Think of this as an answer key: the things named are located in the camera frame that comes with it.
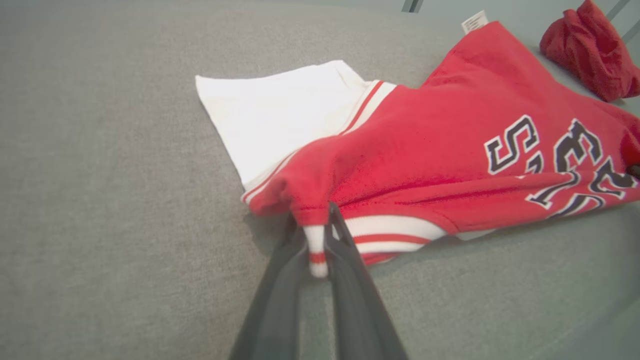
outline clothing tag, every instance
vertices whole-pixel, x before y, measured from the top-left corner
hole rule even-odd
[[[472,30],[482,28],[487,25],[489,20],[486,18],[486,14],[484,10],[471,16],[467,20],[462,23],[462,28],[465,30],[465,35],[470,33]]]

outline red sweatshirt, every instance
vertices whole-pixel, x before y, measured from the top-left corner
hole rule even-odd
[[[638,163],[635,116],[559,84],[493,22],[419,89],[372,82],[343,131],[288,156],[243,200],[259,215],[290,209],[310,241],[336,202],[373,263],[447,233],[638,200],[625,173]],[[321,243],[312,252],[324,262]]]

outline gray fabric surface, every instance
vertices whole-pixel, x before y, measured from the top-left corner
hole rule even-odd
[[[417,86],[461,36],[343,8],[64,3],[0,8],[2,359],[227,357],[284,218],[239,201],[193,76],[343,59]],[[639,216],[445,239],[371,273],[413,359],[548,359],[637,296]],[[331,359],[327,284],[302,307],[301,359]]]
[[[640,299],[611,317],[598,331],[557,355],[560,360],[637,359],[640,354]]]

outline red cloth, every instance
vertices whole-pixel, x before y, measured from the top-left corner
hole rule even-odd
[[[636,163],[638,118],[559,84],[492,22],[421,88],[395,87],[358,128],[304,146],[243,199],[259,215],[291,209],[301,225],[325,224],[336,202],[349,221],[376,221],[354,234],[358,245],[393,253],[640,200],[640,181],[625,173]]]
[[[591,0],[566,10],[540,40],[540,51],[574,73],[604,101],[640,95],[640,69],[609,19]]]

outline white stripe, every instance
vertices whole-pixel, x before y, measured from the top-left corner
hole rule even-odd
[[[374,254],[378,252],[411,252],[423,247],[424,244],[408,243],[405,241],[372,241],[370,243],[356,244],[361,254]]]
[[[415,217],[399,215],[373,215],[345,220],[349,232],[356,238],[365,235],[398,234],[435,240],[447,234],[432,222]]]
[[[291,155],[289,155],[288,157],[286,157],[286,159],[284,160],[284,162],[282,163],[282,165],[281,165],[281,166],[280,166],[280,168],[278,169],[278,172],[280,172],[280,171],[281,171],[285,166],[287,166],[287,164],[291,161],[291,159],[293,158],[293,156],[294,156],[297,152],[298,152],[298,150],[296,150],[296,151],[292,152],[292,153],[291,153]],[[273,171],[274,171],[274,170],[273,170],[273,168],[272,168],[272,169],[270,169],[270,171],[269,171],[267,174],[271,175],[271,173],[272,173]],[[249,205],[249,203],[251,203],[251,200],[252,200],[256,195],[258,195],[261,191],[263,191],[263,190],[264,190],[264,188],[266,188],[266,187],[267,187],[267,185],[269,184],[269,182],[271,182],[271,179],[269,179],[269,181],[267,181],[267,182],[266,182],[266,183],[264,183],[262,186],[260,186],[260,188],[258,188],[257,190],[255,190],[255,191],[253,192],[253,194],[251,194],[251,195],[247,196],[245,203],[246,203],[247,205]],[[242,195],[242,197],[241,197],[240,199],[244,198],[244,196],[245,196],[248,192],[251,192],[251,191],[252,191],[252,190],[247,190],[247,191]]]
[[[335,225],[331,225],[331,234],[334,239],[340,240],[340,235],[338,235],[338,230],[335,228]]]
[[[345,121],[345,123],[340,127],[340,129],[334,135],[338,135],[338,134],[342,133],[343,131],[345,131],[349,127],[349,125],[351,125],[351,122],[355,118],[355,116],[358,113],[358,111],[360,111],[360,108],[362,107],[362,104],[364,103],[364,101],[367,99],[367,96],[369,96],[369,94],[373,91],[373,89],[376,87],[376,85],[379,82],[380,82],[380,80],[374,80],[374,81],[371,81],[369,83],[369,87],[367,87],[367,89],[364,91],[364,93],[362,93],[362,95],[358,99],[358,102],[356,102],[355,106],[351,110],[351,113],[349,114],[349,117],[347,118],[347,121]]]
[[[324,252],[324,225],[303,226],[302,229],[309,243],[309,252]]]
[[[373,94],[371,99],[369,99],[369,102],[367,103],[367,105],[365,105],[365,108],[364,110],[362,110],[362,113],[360,114],[360,117],[358,118],[356,123],[345,134],[348,134],[354,131],[355,129],[358,129],[362,124],[367,122],[367,120],[369,120],[373,112],[376,111],[376,109],[378,108],[382,100],[384,100],[387,97],[387,95],[391,91],[393,91],[393,89],[395,88],[396,86],[391,83],[383,83],[382,85],[380,85],[380,87],[378,88],[378,91],[376,91],[376,93]]]
[[[289,158],[292,154],[293,153],[291,153],[287,157],[285,157],[284,161],[286,161],[287,158]],[[262,184],[266,179],[268,179],[269,176],[278,168],[278,166],[281,164],[282,161],[283,160],[278,160],[276,163],[272,164],[265,171],[263,171],[263,173],[261,173],[259,176],[257,176],[254,179],[248,181],[246,184],[242,184],[242,186],[244,187],[243,197],[244,197],[244,195],[246,193],[252,191],[256,187],[258,187],[258,185]]]
[[[309,263],[309,272],[314,277],[326,277],[329,274],[329,268],[326,266],[326,263]]]

